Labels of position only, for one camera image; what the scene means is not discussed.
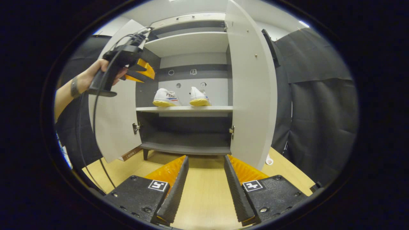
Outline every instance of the wristband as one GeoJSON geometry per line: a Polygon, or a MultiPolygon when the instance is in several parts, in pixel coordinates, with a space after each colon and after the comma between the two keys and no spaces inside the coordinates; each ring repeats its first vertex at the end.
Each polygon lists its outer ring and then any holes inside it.
{"type": "Polygon", "coordinates": [[[72,79],[72,82],[71,82],[71,96],[73,98],[77,98],[80,95],[81,95],[81,93],[79,93],[78,88],[77,88],[77,77],[75,76],[72,79]]]}

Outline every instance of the yellow foam pad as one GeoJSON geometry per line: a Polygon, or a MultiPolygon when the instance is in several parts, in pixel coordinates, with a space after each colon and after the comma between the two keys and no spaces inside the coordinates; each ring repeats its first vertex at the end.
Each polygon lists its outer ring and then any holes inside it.
{"type": "Polygon", "coordinates": [[[246,164],[243,161],[232,157],[231,155],[228,155],[228,157],[234,171],[236,172],[240,185],[243,184],[243,182],[261,180],[269,177],[256,168],[252,167],[251,165],[246,164]]]}
{"type": "Polygon", "coordinates": [[[157,170],[151,172],[145,178],[151,179],[151,180],[160,180],[160,181],[165,181],[169,183],[170,188],[168,191],[171,191],[172,186],[175,184],[176,178],[178,177],[180,168],[182,167],[183,161],[186,158],[186,155],[183,155],[179,157],[178,159],[175,159],[166,165],[158,168],[157,170]]]}
{"type": "Polygon", "coordinates": [[[132,76],[129,76],[128,74],[125,74],[125,78],[128,79],[128,80],[131,80],[131,81],[136,81],[136,82],[142,82],[142,83],[144,83],[143,81],[141,81],[141,80],[139,80],[139,79],[136,79],[136,78],[134,78],[134,77],[132,77],[132,76]]]}
{"type": "Polygon", "coordinates": [[[137,71],[138,73],[149,77],[150,79],[155,79],[155,71],[146,61],[139,59],[137,62],[138,65],[144,67],[146,71],[137,71]]]}

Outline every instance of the open cabinet door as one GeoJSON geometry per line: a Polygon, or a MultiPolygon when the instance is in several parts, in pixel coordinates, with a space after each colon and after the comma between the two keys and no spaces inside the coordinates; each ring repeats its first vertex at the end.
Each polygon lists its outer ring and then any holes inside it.
{"type": "MultiPolygon", "coordinates": [[[[110,50],[112,46],[123,36],[133,34],[143,26],[134,20],[130,20],[108,41],[99,58],[110,50]]],[[[127,38],[122,39],[118,45],[122,45],[127,38]]],[[[135,81],[120,80],[112,91],[118,93],[115,97],[98,97],[97,111],[95,113],[96,139],[98,147],[105,160],[110,163],[135,147],[142,144],[139,131],[134,134],[133,123],[138,124],[135,112],[135,81]]],[[[92,125],[95,104],[95,95],[89,95],[88,109],[92,125]]]]}
{"type": "Polygon", "coordinates": [[[261,170],[273,139],[276,73],[268,44],[247,12],[229,0],[225,22],[233,74],[234,157],[261,170]]]}

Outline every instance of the table surface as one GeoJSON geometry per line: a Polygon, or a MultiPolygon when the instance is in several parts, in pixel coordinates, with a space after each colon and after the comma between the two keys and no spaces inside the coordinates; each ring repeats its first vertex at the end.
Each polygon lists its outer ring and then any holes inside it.
{"type": "MultiPolygon", "coordinates": [[[[180,154],[149,151],[148,159],[143,160],[142,152],[141,150],[127,161],[117,159],[109,164],[102,158],[116,186],[131,175],[146,176],[181,156],[180,154]]],[[[282,175],[305,195],[312,194],[310,187],[315,183],[308,176],[273,148],[270,148],[269,155],[274,163],[273,165],[264,164],[263,173],[268,176],[282,175]]],[[[187,230],[241,228],[226,179],[223,156],[188,156],[189,172],[179,209],[171,226],[187,230]]],[[[88,170],[105,192],[108,193],[114,189],[99,160],[88,165],[88,170]]]]}

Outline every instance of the yellow sole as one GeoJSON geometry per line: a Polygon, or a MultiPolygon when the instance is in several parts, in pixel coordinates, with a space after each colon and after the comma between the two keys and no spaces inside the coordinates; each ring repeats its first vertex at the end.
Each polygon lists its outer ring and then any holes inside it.
{"type": "Polygon", "coordinates": [[[176,106],[175,104],[167,102],[167,101],[153,101],[152,103],[158,107],[176,106]]]}
{"type": "Polygon", "coordinates": [[[205,98],[191,100],[190,104],[193,106],[210,106],[210,103],[205,98]]]}

